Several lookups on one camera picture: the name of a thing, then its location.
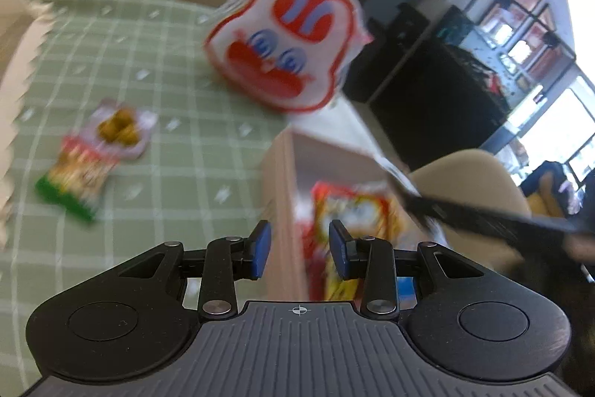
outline green tablecloth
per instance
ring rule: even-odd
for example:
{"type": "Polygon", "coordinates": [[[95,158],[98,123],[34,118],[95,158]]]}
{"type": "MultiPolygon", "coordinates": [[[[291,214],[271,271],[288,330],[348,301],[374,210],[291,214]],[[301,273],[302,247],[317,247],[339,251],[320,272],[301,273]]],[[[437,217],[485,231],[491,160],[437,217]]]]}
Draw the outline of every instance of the green tablecloth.
{"type": "MultiPolygon", "coordinates": [[[[166,240],[188,249],[248,235],[261,212],[259,165],[285,127],[217,80],[200,49],[209,10],[171,0],[42,0],[57,21],[42,46],[13,142],[16,191],[0,254],[0,395],[39,377],[25,341],[47,298],[166,240]],[[159,123],[141,159],[106,184],[92,226],[44,202],[33,186],[62,136],[111,97],[151,108],[159,123]]],[[[196,306],[190,283],[184,305],[196,306]]],[[[263,298],[239,283],[239,299],[263,298]]]]}

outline cardboard box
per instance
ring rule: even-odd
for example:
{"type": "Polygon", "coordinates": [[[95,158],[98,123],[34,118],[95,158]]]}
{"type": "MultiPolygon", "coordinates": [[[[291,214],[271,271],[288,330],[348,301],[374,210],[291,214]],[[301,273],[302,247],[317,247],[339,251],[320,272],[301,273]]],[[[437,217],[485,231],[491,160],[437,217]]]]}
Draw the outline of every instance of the cardboard box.
{"type": "MultiPolygon", "coordinates": [[[[273,244],[264,280],[267,299],[308,301],[308,284],[296,211],[311,204],[311,189],[318,181],[342,186],[385,183],[386,173],[366,153],[340,147],[293,128],[281,132],[263,159],[264,218],[273,227],[273,244]]],[[[428,240],[403,212],[405,230],[399,247],[415,249],[428,240]]]]}

